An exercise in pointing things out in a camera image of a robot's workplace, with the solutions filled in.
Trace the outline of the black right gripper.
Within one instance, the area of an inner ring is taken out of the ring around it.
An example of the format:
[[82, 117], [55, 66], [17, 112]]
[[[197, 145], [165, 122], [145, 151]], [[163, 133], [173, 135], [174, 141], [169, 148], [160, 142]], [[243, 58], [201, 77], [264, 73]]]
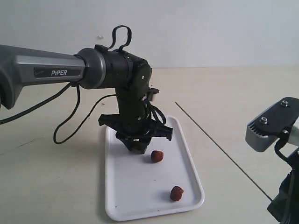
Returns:
[[281, 224], [299, 222], [299, 153], [294, 151], [287, 158], [292, 170], [282, 181], [278, 195], [267, 210]]

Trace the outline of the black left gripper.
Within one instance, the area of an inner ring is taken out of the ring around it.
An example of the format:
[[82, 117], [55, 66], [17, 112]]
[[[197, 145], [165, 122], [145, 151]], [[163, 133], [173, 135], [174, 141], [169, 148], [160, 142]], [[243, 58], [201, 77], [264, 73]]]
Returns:
[[128, 151], [133, 151], [133, 139], [139, 139], [138, 152], [145, 154], [147, 146], [150, 144], [150, 138], [165, 137], [172, 139], [173, 128], [166, 126], [160, 121], [151, 117], [128, 120], [122, 119], [119, 114], [102, 114], [98, 119], [100, 126], [106, 125], [125, 137], [118, 137]]

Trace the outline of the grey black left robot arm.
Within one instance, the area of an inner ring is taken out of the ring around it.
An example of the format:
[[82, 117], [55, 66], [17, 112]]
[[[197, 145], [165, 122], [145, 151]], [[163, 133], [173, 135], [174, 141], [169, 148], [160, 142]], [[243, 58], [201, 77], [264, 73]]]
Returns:
[[102, 114], [100, 126], [116, 132], [128, 150], [145, 153], [154, 137], [172, 139], [173, 129], [151, 104], [158, 89], [150, 88], [152, 69], [145, 59], [120, 49], [85, 48], [66, 55], [7, 45], [0, 47], [0, 104], [11, 109], [25, 86], [66, 83], [77, 89], [115, 90], [119, 112]]

